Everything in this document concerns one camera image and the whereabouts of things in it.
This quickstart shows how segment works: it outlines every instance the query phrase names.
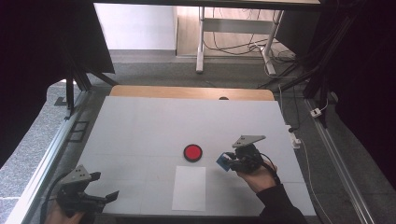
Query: blue object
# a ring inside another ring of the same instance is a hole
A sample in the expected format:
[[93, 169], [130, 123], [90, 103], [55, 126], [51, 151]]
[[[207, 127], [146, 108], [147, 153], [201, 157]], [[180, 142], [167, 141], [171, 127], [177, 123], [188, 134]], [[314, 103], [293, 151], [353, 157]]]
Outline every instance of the blue object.
[[226, 172], [230, 170], [230, 165], [227, 163], [228, 158], [224, 156], [224, 152], [221, 153], [219, 158], [216, 160], [216, 163], [223, 168]]

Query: black sleeve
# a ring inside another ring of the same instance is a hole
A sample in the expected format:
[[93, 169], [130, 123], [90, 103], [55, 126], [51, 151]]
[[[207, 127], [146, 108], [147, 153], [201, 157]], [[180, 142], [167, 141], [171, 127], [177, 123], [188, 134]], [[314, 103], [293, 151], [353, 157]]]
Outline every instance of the black sleeve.
[[260, 214], [261, 223], [307, 223], [300, 210], [291, 203], [283, 185], [265, 189], [256, 195], [265, 205]]

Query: person's left hand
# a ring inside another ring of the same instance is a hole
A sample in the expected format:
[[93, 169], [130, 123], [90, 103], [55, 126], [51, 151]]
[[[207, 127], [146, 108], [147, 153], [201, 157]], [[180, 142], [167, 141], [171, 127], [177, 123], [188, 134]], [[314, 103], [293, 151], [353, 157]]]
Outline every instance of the person's left hand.
[[59, 204], [54, 202], [47, 214], [45, 224], [78, 224], [83, 216], [84, 213], [77, 212], [72, 217], [67, 217]]

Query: person's right hand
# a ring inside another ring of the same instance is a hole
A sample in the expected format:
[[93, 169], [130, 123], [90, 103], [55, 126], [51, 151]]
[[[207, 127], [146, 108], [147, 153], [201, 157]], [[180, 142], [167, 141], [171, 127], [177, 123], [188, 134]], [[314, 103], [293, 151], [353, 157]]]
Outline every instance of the person's right hand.
[[[273, 167], [271, 162], [265, 161], [270, 167]], [[264, 189], [269, 189], [276, 185], [274, 178], [272, 177], [271, 173], [263, 166], [259, 169], [254, 171], [250, 174], [245, 174], [241, 172], [236, 172], [239, 177], [243, 178], [250, 188], [255, 192], [258, 193]]]

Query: human hand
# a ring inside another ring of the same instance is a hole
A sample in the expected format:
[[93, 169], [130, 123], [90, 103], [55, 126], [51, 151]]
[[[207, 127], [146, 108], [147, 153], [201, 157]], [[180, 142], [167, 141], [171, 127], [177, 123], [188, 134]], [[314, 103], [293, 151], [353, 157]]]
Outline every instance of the human hand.
[[[274, 167], [271, 162], [264, 162], [272, 167], [275, 171], [277, 170], [277, 167]], [[260, 166], [259, 169], [255, 170], [253, 173], [250, 174], [245, 174], [241, 172], [236, 172], [236, 174], [239, 177], [243, 178], [255, 193], [258, 193], [264, 189], [269, 189], [276, 185], [276, 182], [271, 173], [263, 166]]]
[[54, 202], [47, 214], [45, 224], [78, 224], [83, 216], [84, 213], [77, 212], [72, 217], [68, 217], [61, 206]]

